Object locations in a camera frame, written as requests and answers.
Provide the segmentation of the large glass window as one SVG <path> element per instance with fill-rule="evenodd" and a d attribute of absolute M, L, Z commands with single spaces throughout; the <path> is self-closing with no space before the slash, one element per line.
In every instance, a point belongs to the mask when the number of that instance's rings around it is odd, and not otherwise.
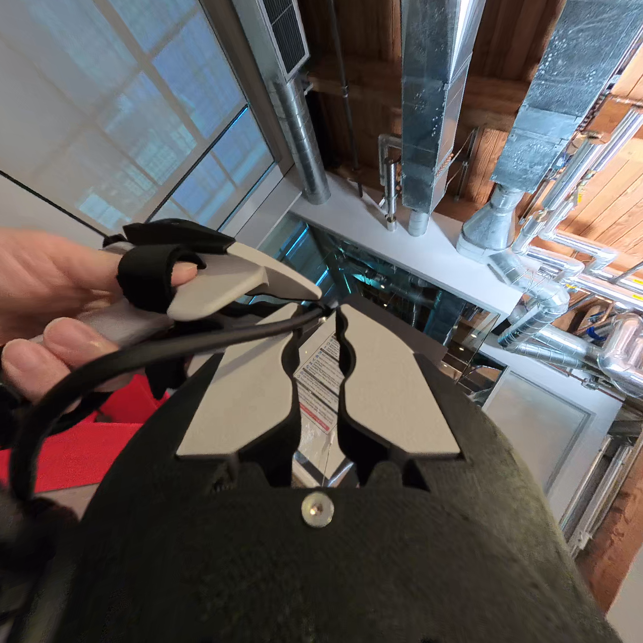
<path fill-rule="evenodd" d="M 38 195 L 218 229 L 276 164 L 201 2 L 1 2 L 1 170 Z"/>

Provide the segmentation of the small bent metal pipe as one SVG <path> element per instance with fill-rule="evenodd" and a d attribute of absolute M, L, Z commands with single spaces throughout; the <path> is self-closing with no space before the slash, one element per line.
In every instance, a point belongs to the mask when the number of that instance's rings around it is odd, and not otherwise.
<path fill-rule="evenodd" d="M 378 138 L 379 178 L 384 189 L 380 208 L 385 209 L 386 227 L 394 232 L 398 227 L 398 165 L 401 163 L 401 139 L 393 134 L 380 134 Z"/>

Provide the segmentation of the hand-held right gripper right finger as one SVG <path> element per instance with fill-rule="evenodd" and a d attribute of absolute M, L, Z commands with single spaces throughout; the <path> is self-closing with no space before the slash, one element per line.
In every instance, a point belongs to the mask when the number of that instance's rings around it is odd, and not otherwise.
<path fill-rule="evenodd" d="M 461 451 L 416 360 L 403 339 L 349 304 L 338 311 L 345 417 L 390 452 L 454 458 Z"/>

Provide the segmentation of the round ribbed metal duct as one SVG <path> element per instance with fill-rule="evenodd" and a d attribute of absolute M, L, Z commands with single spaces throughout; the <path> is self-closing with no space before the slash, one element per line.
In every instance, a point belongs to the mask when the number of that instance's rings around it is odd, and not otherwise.
<path fill-rule="evenodd" d="M 270 81 L 268 91 L 301 181 L 303 197 L 313 205 L 322 205 L 331 191 L 303 89 L 294 78 L 287 82 Z"/>

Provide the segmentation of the rectangular metal air duct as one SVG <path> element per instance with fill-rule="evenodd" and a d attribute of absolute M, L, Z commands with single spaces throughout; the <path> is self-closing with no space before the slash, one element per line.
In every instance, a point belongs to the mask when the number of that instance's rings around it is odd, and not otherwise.
<path fill-rule="evenodd" d="M 401 1 L 401 196 L 425 234 L 448 168 L 485 1 Z"/>
<path fill-rule="evenodd" d="M 456 250 L 477 262 L 513 242 L 515 208 L 567 147 L 642 28 L 641 1 L 566 1 L 491 180 Z"/>

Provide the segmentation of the thin black ceiling pipe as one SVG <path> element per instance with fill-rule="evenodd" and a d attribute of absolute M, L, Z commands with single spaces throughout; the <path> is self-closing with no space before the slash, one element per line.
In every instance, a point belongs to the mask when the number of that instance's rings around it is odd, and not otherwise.
<path fill-rule="evenodd" d="M 339 77 L 340 77 L 340 89 L 343 101 L 344 114 L 346 119 L 346 124 L 349 132 L 349 142 L 352 158 L 352 170 L 356 178 L 356 185 L 358 188 L 359 198 L 362 199 L 364 196 L 363 183 L 361 182 L 361 168 L 359 165 L 359 155 L 358 155 L 358 146 L 355 136 L 354 123 L 352 118 L 352 110 L 350 107 L 350 93 L 349 93 L 349 82 L 346 73 L 345 61 L 342 51 L 342 42 L 340 36 L 340 29 L 338 24 L 338 19 L 336 15 L 336 8 L 334 1 L 326 1 L 328 12 L 329 12 L 329 21 L 331 25 L 331 35 L 333 38 L 334 51 L 336 55 Z"/>

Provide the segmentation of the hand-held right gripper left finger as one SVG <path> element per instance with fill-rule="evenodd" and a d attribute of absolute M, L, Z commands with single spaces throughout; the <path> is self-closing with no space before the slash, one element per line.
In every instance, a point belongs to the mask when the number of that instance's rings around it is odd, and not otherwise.
<path fill-rule="evenodd" d="M 296 332 L 230 346 L 178 446 L 179 458 L 291 460 L 301 419 Z"/>

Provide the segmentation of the bundle of silver insulated pipes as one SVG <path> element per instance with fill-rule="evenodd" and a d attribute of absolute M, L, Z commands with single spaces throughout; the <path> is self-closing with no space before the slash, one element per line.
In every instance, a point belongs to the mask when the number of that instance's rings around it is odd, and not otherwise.
<path fill-rule="evenodd" d="M 509 249 L 491 255 L 489 267 L 522 291 L 525 303 L 498 338 L 502 349 L 552 366 L 588 370 L 622 394 L 642 397 L 642 287 L 636 271 L 610 275 L 618 252 L 560 229 L 576 207 L 580 189 L 631 140 L 642 125 L 642 107 L 632 107 L 607 142 L 588 135 L 558 173 L 541 210 L 530 216 Z M 574 291 L 612 303 L 621 314 L 607 335 L 583 340 L 553 326 L 570 307 Z"/>

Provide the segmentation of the person's left hand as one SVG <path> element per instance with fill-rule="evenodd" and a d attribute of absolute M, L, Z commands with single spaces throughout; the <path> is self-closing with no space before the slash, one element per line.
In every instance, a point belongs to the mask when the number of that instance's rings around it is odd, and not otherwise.
<path fill-rule="evenodd" d="M 29 402 L 119 349 L 78 319 L 122 297 L 119 262 L 43 231 L 1 229 L 1 373 Z"/>

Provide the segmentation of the red flat sheet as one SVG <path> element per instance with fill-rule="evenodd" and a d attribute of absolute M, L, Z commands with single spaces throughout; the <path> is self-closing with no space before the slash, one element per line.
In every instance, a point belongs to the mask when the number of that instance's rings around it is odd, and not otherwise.
<path fill-rule="evenodd" d="M 157 400 L 147 377 L 135 375 L 96 411 L 46 438 L 35 493 L 99 484 L 130 439 L 169 398 L 166 392 Z"/>

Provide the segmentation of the metal vent grille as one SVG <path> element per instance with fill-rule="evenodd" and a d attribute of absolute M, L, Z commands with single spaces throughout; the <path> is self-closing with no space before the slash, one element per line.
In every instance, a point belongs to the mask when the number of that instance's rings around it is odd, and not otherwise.
<path fill-rule="evenodd" d="M 278 63 L 287 81 L 309 60 L 310 52 L 297 1 L 259 1 Z"/>

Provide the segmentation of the glass partition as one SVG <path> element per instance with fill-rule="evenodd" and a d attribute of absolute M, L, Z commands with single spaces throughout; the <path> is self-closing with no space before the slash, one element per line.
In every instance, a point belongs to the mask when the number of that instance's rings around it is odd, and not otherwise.
<path fill-rule="evenodd" d="M 479 352 L 498 314 L 293 213 L 285 214 L 259 249 L 315 282 L 325 301 L 357 294 L 441 344 L 441 371 L 479 407 L 486 404 L 505 369 Z"/>

